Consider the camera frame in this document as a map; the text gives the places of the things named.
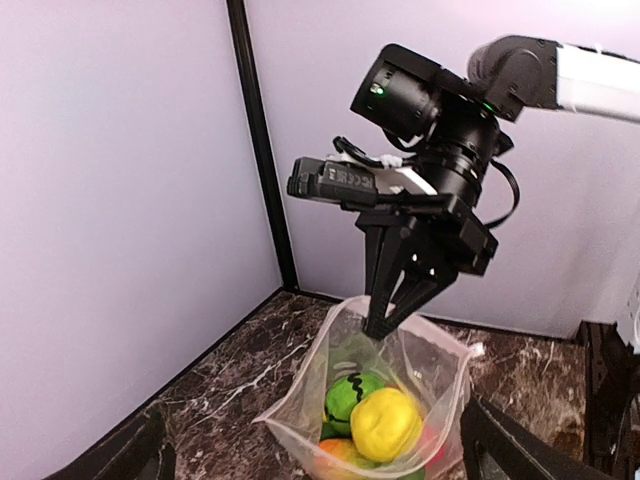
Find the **white cable tie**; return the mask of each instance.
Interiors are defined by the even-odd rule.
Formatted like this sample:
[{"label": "white cable tie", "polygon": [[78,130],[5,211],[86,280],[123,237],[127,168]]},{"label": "white cable tie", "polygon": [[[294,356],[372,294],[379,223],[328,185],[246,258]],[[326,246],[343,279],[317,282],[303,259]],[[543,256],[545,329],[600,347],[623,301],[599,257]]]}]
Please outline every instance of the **white cable tie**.
[{"label": "white cable tie", "polygon": [[395,155],[391,155],[390,153],[380,155],[374,160],[379,161],[384,166],[384,168],[400,168],[403,164],[403,159],[401,157],[396,157]]}]

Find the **black object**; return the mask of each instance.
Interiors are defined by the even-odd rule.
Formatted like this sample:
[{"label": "black object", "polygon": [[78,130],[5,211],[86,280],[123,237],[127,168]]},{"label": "black object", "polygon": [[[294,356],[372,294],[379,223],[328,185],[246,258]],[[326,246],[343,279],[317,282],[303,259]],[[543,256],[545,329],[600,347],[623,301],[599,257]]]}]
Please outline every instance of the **black object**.
[{"label": "black object", "polygon": [[[351,110],[381,127],[396,148],[413,153],[402,166],[410,166],[438,195],[380,195],[375,175],[367,177],[357,164],[296,160],[289,195],[360,212],[356,226],[365,232],[365,293],[371,296],[363,325],[368,336],[384,338],[459,273],[484,275],[498,246],[489,229],[501,225],[520,200],[515,177],[495,160],[513,148],[498,119],[514,122],[524,107],[560,108],[555,100],[559,47],[504,37],[473,54],[470,80],[399,45],[382,49]],[[334,146],[374,172],[381,168],[343,137],[336,137]],[[472,209],[489,165],[509,181],[514,204],[483,225]],[[390,302],[395,307],[387,317]]]},{"label": "black object", "polygon": [[227,0],[227,10],[229,12],[231,35],[238,63],[242,94],[247,110],[247,120],[251,131],[253,151],[258,165],[258,175],[260,176],[262,194],[271,226],[271,235],[273,236],[273,243],[278,257],[282,282],[285,290],[295,292],[299,289],[298,275],[293,259],[282,198],[280,197],[278,176],[262,106],[262,95],[260,94],[249,24],[243,0]]},{"label": "black object", "polygon": [[515,120],[525,106],[560,109],[556,100],[559,46],[531,37],[503,37],[473,53],[467,65],[469,81],[505,120]]},{"label": "black object", "polygon": [[612,480],[554,450],[482,398],[471,398],[460,427],[469,480]]},{"label": "black object", "polygon": [[375,175],[355,165],[303,157],[296,160],[287,181],[294,197],[328,203],[348,202],[372,207],[378,201]]},{"label": "black object", "polygon": [[152,408],[45,480],[173,480],[171,441],[164,415]]},{"label": "black object", "polygon": [[[371,296],[363,331],[378,340],[453,284],[458,272],[483,275],[498,247],[453,194],[426,197],[420,205],[379,205],[361,213],[356,226],[365,233],[365,293]],[[395,308],[387,316],[390,301]]]},{"label": "black object", "polygon": [[640,458],[631,430],[640,394],[640,355],[624,344],[616,325],[583,323],[587,405],[584,462],[620,480],[633,480]]}]

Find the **black cable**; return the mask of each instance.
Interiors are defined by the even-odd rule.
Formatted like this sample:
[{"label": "black cable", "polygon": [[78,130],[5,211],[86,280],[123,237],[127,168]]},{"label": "black cable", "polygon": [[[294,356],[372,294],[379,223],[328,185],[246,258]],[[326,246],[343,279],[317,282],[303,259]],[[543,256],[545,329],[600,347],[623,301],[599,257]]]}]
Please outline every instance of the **black cable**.
[{"label": "black cable", "polygon": [[491,165],[493,165],[496,170],[502,173],[502,175],[504,175],[504,178],[507,179],[507,182],[509,182],[509,186],[511,187],[511,191],[513,192],[513,206],[511,207],[511,210],[509,210],[502,217],[497,218],[489,223],[485,223],[484,226],[489,230],[502,225],[507,220],[507,218],[509,218],[513,214],[513,212],[516,211],[516,208],[518,208],[518,205],[520,204],[520,186],[518,185],[518,181],[516,180],[516,177],[513,175],[511,170],[509,170],[509,168],[504,163],[500,163],[497,160],[491,160]]},{"label": "black cable", "polygon": [[378,160],[374,160],[369,157],[366,153],[356,147],[353,143],[347,140],[345,137],[336,137],[333,139],[333,146],[338,151],[338,153],[346,153],[351,158],[360,162],[361,164],[369,167],[369,168],[387,168],[384,166],[382,162]]}]

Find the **yellow ball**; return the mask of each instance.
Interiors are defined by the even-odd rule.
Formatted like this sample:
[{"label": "yellow ball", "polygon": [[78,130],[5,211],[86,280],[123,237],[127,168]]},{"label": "yellow ball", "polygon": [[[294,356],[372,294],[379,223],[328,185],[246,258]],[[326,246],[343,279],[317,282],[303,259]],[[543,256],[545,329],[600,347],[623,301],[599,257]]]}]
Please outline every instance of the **yellow ball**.
[{"label": "yellow ball", "polygon": [[389,463],[411,450],[422,433],[422,418],[413,399],[395,388],[366,397],[351,413],[351,434],[369,460]]}]

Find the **robotic arm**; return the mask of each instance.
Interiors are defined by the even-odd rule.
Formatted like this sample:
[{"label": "robotic arm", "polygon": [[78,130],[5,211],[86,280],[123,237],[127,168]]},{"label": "robotic arm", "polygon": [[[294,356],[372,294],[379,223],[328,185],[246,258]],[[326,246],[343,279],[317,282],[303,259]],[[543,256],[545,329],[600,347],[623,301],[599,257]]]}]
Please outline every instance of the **robotic arm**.
[{"label": "robotic arm", "polygon": [[[484,275],[498,247],[490,230],[519,201],[515,178],[495,160],[513,147],[498,119],[515,122],[534,107],[640,123],[640,63],[612,53],[508,36],[471,56],[468,77],[387,45],[351,110],[409,155],[372,158],[337,137],[337,155],[297,159],[287,182],[291,196],[360,213],[371,338],[391,333],[459,273]],[[514,207],[483,224],[472,209],[489,165],[509,181]]]}]

